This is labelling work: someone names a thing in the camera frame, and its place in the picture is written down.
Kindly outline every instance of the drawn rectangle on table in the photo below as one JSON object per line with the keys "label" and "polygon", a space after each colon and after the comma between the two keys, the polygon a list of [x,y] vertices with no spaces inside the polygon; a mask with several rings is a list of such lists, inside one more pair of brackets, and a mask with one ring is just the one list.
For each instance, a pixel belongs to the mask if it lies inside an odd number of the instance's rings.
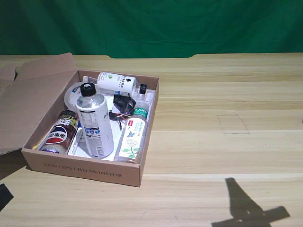
{"label": "drawn rectangle on table", "polygon": [[237,115],[217,115],[224,135],[248,134],[250,131],[244,121]]}

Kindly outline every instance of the black cable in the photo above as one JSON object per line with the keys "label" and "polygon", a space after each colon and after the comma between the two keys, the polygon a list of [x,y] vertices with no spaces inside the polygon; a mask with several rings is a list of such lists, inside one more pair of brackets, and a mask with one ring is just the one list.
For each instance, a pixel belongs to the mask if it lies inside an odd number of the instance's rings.
{"label": "black cable", "polygon": [[120,111],[119,113],[109,112],[109,118],[112,121],[120,123],[120,130],[122,129],[121,121],[127,120],[134,113],[134,106],[136,102],[127,96],[114,95],[114,105]]}

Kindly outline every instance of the white container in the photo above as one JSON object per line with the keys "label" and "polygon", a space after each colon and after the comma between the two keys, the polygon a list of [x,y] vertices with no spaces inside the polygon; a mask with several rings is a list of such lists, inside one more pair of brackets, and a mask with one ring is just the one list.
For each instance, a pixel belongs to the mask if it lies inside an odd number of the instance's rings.
{"label": "white container", "polygon": [[98,76],[97,87],[112,91],[115,95],[133,97],[139,83],[135,77],[129,77],[109,72],[101,72]]}
{"label": "white container", "polygon": [[64,95],[65,105],[69,110],[77,112],[76,102],[78,98],[81,96],[80,86],[84,84],[84,82],[78,82],[70,86]]}
{"label": "white container", "polygon": [[89,154],[94,158],[107,157],[113,152],[114,140],[106,99],[96,93],[93,83],[84,83],[80,89],[76,106]]}

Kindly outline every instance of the barcode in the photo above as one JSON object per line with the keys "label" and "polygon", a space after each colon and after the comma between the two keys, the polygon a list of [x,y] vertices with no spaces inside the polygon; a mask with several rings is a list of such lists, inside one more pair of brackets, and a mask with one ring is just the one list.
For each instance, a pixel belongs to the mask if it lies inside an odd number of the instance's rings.
{"label": "barcode", "polygon": [[104,156],[102,147],[96,147],[98,156]]}

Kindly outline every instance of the black bottle cap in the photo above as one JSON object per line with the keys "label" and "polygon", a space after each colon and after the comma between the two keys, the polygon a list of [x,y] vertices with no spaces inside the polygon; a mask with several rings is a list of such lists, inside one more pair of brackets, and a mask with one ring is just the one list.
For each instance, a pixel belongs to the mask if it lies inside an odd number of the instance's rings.
{"label": "black bottle cap", "polygon": [[144,94],[146,93],[146,89],[147,89],[147,85],[146,84],[140,84],[140,90],[139,93],[140,94]]}
{"label": "black bottle cap", "polygon": [[93,83],[84,83],[80,86],[81,95],[83,97],[93,96],[96,93],[96,88]]}

